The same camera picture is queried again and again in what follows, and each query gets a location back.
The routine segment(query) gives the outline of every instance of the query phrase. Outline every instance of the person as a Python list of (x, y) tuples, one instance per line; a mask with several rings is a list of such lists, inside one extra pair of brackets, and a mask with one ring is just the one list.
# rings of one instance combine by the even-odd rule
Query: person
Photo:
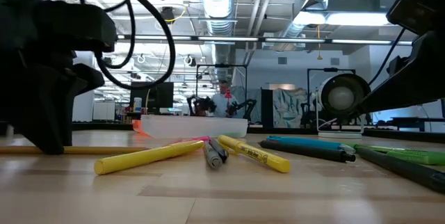
[(226, 92), (229, 89), (229, 84), (227, 81), (221, 80), (219, 85), (220, 93), (213, 95), (213, 97), (211, 98), (213, 103), (215, 103), (216, 105), (216, 109), (213, 115), (220, 118), (231, 118), (232, 116), (236, 115), (236, 112), (234, 115), (229, 115), (227, 112), (229, 108), (228, 106), (231, 106), (233, 102), (238, 103), (238, 101), (232, 94), (230, 94), (230, 96), (232, 96), (231, 98), (226, 98)]

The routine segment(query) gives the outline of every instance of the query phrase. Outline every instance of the computer monitor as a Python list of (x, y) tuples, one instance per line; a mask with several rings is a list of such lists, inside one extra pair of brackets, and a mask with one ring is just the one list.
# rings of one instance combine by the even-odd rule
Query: computer monitor
[[(151, 82), (132, 81), (132, 86), (144, 86)], [(164, 82), (159, 86), (152, 88), (148, 95), (148, 108), (171, 108), (173, 107), (173, 90), (175, 84), (173, 82)], [(134, 105), (134, 98), (142, 99), (142, 107), (145, 107), (148, 89), (130, 91), (130, 106)]]

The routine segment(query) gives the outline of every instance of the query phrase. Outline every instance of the desk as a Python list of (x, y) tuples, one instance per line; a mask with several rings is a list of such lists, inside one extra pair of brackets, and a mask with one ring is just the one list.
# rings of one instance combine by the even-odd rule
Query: desk
[(418, 118), (418, 117), (393, 117), (390, 125), (397, 126), (397, 130), (402, 127), (418, 128), (419, 131), (425, 131), (425, 123), (427, 122), (444, 122), (444, 118)]
[[(256, 145), (266, 135), (250, 134)], [(132, 131), (76, 131), (75, 145), (159, 147)], [(445, 145), (364, 137), (363, 144), (445, 151)], [(0, 145), (29, 145), (17, 136)], [(0, 223), (445, 223), (445, 196), (359, 157), (355, 163), (275, 152), (278, 173), (247, 157), (210, 170), (202, 150), (110, 175), (101, 156), (0, 156)]]

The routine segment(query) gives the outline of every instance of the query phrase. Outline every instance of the yellow highlighter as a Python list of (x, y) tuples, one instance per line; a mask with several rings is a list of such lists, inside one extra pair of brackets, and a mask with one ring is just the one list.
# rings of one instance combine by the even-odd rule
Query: yellow highlighter
[(153, 161), (177, 157), (179, 155), (200, 149), (203, 146), (203, 141), (186, 141), (151, 150), (103, 158), (95, 162), (95, 172), (98, 175), (105, 175), (107, 173), (149, 164)]
[(251, 145), (247, 145), (242, 141), (235, 140), (234, 138), (219, 136), (218, 142), (225, 147), (233, 149), (236, 153), (247, 155), (254, 160), (262, 162), (267, 166), (280, 171), (281, 173), (287, 173), (291, 169), (291, 164), (288, 159), (260, 150), (256, 147), (252, 147)]

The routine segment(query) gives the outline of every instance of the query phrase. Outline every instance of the blue marker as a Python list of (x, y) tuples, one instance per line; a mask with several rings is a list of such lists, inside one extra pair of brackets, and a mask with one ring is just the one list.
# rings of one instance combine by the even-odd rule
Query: blue marker
[(329, 150), (343, 150), (348, 153), (355, 152), (355, 149), (353, 149), (350, 146), (345, 145), (343, 143), (330, 142), (330, 141), (319, 141), (319, 140), (314, 140), (314, 139), (309, 139), (309, 138), (269, 136), (266, 140), (267, 141), (277, 141), (279, 143), (305, 145), (307, 147), (324, 148), (324, 149), (329, 149)]

